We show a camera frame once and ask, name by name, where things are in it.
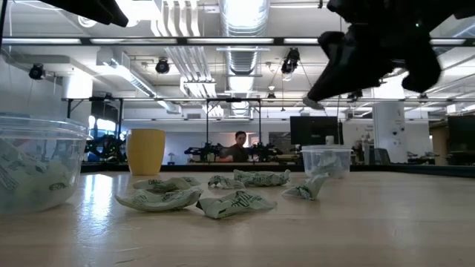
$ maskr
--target black monitor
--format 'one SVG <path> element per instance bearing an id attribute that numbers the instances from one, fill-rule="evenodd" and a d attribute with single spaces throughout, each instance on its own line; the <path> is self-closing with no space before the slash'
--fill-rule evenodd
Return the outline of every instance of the black monitor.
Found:
<path id="1" fill-rule="evenodd" d="M 336 116 L 291 116 L 292 145 L 326 145 L 333 136 L 335 144 L 343 145 L 343 129 Z"/>
<path id="2" fill-rule="evenodd" d="M 447 124 L 451 151 L 475 150 L 475 116 L 449 116 Z"/>

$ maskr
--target man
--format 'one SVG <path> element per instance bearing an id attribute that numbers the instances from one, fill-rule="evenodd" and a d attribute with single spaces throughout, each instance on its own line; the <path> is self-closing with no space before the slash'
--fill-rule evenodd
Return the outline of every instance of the man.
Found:
<path id="1" fill-rule="evenodd" d="M 247 162 L 249 160 L 249 155 L 244 148 L 244 143 L 246 143 L 247 134 L 243 131 L 238 131 L 235 134 L 236 144 L 228 148 L 225 152 L 225 158 L 220 159 L 220 162 Z"/>

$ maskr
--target plastic container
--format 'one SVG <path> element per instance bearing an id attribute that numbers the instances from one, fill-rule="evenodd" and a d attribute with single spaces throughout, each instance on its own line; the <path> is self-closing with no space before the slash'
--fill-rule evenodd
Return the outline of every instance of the plastic container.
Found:
<path id="1" fill-rule="evenodd" d="M 42 211 L 74 194 L 88 128 L 0 113 L 0 214 Z"/>
<path id="2" fill-rule="evenodd" d="M 342 179 L 350 172 L 351 149 L 343 145 L 303 146 L 302 156 L 305 174 L 310 178 L 328 173 Z"/>

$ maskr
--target paper wrapper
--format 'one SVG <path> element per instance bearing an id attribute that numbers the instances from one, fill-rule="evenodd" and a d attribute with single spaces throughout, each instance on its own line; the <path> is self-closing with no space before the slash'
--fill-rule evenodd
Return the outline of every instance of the paper wrapper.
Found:
<path id="1" fill-rule="evenodd" d="M 174 211 L 193 205 L 199 200 L 203 190 L 190 188 L 187 190 L 173 191 L 164 194 L 154 194 L 140 189 L 131 197 L 122 198 L 115 196 L 118 203 L 138 211 Z"/>
<path id="2" fill-rule="evenodd" d="M 40 162 L 0 139 L 0 184 L 8 191 L 54 191 L 68 187 L 70 178 L 71 172 L 62 162 Z"/>
<path id="3" fill-rule="evenodd" d="M 191 185 L 185 179 L 175 177 L 162 181 L 159 179 L 149 179 L 135 182 L 132 187 L 134 189 L 144 189 L 150 192 L 166 193 L 176 190 L 190 189 Z"/>
<path id="4" fill-rule="evenodd" d="M 235 170 L 235 180 L 242 182 L 246 187 L 253 186 L 279 186 L 289 182 L 290 171 L 276 174 L 271 171 L 245 172 Z"/>
<path id="5" fill-rule="evenodd" d="M 224 189 L 239 189 L 239 188 L 245 188 L 244 184 L 239 181 L 235 181 L 230 178 L 222 177 L 219 175 L 211 177 L 211 179 L 208 182 L 208 186 L 217 186 L 221 185 L 223 186 Z"/>
<path id="6" fill-rule="evenodd" d="M 201 199 L 196 206 L 204 211 L 207 217 L 220 219 L 245 211 L 273 209 L 277 203 L 251 191 L 236 191 L 221 198 Z"/>
<path id="7" fill-rule="evenodd" d="M 297 186 L 282 193 L 283 197 L 300 197 L 306 200 L 316 200 L 321 187 L 330 178 L 329 174 L 319 174 L 309 179 L 302 186 Z"/>
<path id="8" fill-rule="evenodd" d="M 332 178 L 343 178 L 344 169 L 341 160 L 334 151 L 325 151 L 320 155 L 318 164 L 311 170 L 312 177 L 328 174 Z"/>
<path id="9" fill-rule="evenodd" d="M 183 178 L 188 184 L 190 184 L 191 186 L 198 186 L 198 185 L 201 185 L 201 182 L 198 181 L 196 178 L 194 177 L 181 177 Z"/>
<path id="10" fill-rule="evenodd" d="M 0 139 L 0 213 L 64 202 L 75 190 L 73 173 L 61 161 L 41 162 Z"/>

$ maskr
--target table surface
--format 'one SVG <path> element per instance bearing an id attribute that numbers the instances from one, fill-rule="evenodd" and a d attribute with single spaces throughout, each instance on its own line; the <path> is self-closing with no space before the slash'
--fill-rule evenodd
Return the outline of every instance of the table surface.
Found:
<path id="1" fill-rule="evenodd" d="M 203 182 L 202 197 L 232 192 L 207 188 L 215 174 L 162 179 L 182 175 Z M 278 207 L 223 220 L 194 205 L 160 214 L 119 205 L 114 195 L 135 180 L 85 175 L 64 205 L 0 217 L 0 266 L 475 266 L 472 179 L 351 173 L 327 181 L 319 201 L 282 198 L 291 185 L 252 188 Z"/>

